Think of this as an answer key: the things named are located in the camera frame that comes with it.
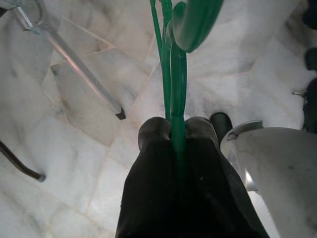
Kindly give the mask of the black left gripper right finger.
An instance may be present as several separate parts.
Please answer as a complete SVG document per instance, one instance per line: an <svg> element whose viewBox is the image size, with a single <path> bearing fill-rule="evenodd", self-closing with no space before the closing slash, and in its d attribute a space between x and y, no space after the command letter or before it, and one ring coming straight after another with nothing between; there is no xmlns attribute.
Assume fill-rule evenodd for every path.
<svg viewBox="0 0 317 238"><path fill-rule="evenodd" d="M269 238L240 177L220 151L212 123L190 118L185 126L191 200L183 213L183 236Z"/></svg>

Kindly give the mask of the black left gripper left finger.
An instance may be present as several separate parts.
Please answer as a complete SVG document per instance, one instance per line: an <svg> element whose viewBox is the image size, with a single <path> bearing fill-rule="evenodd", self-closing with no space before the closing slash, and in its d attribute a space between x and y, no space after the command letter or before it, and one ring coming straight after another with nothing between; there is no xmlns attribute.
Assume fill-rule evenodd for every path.
<svg viewBox="0 0 317 238"><path fill-rule="evenodd" d="M177 179L169 132L164 118L140 127L140 152L125 180L115 238L176 236Z"/></svg>

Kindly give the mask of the green plastic hanger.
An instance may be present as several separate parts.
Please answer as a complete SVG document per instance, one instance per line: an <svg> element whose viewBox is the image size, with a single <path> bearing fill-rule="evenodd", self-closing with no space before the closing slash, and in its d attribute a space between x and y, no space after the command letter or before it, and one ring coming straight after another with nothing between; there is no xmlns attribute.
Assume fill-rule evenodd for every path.
<svg viewBox="0 0 317 238"><path fill-rule="evenodd" d="M171 123L171 141L178 161L185 153L184 110L187 91L187 54L206 39L224 0L150 0L162 67L165 117Z"/></svg>

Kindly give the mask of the black fonemax print t-shirt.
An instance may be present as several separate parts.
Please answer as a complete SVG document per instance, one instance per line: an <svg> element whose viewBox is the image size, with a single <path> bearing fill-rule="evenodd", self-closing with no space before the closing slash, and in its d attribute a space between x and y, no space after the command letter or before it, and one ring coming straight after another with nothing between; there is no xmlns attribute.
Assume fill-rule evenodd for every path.
<svg viewBox="0 0 317 238"><path fill-rule="evenodd" d="M317 0L308 0L309 7L303 15L303 23L313 30L317 30ZM317 48L311 48L305 53L307 70L317 72ZM306 88L306 103L303 107L304 129L317 134L317 77Z"/></svg>

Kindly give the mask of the marble top folding table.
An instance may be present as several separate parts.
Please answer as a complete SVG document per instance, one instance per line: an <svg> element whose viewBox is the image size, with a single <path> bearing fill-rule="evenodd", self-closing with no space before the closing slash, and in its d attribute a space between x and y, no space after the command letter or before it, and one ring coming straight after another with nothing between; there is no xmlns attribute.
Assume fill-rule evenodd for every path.
<svg viewBox="0 0 317 238"><path fill-rule="evenodd" d="M0 152L23 174L35 179L38 182L44 182L46 180L46 175L39 174L25 166L2 141L0 141Z"/></svg>

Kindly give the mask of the silver metal clothes rack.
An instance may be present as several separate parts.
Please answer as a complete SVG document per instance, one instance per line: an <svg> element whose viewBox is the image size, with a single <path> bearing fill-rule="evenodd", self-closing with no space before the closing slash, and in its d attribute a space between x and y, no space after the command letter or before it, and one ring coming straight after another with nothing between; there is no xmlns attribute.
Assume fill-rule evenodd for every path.
<svg viewBox="0 0 317 238"><path fill-rule="evenodd" d="M43 0L0 0L0 8L12 11L24 30L35 34L44 34L55 50L63 56L93 92L107 104L116 117L120 120L126 119L122 106L102 86L55 30Z"/></svg>

